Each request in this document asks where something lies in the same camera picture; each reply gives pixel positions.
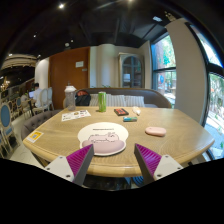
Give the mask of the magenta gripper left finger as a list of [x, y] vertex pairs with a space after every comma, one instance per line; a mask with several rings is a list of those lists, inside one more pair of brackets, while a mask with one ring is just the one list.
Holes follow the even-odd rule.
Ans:
[[93, 145], [88, 145], [67, 157], [58, 156], [45, 167], [45, 170], [76, 185], [82, 186], [93, 156]]

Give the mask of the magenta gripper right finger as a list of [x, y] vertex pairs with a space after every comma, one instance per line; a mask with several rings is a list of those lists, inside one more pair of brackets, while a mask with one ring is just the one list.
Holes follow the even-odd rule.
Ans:
[[134, 154], [145, 185], [182, 169], [182, 166], [170, 155], [161, 156], [140, 144], [135, 144]]

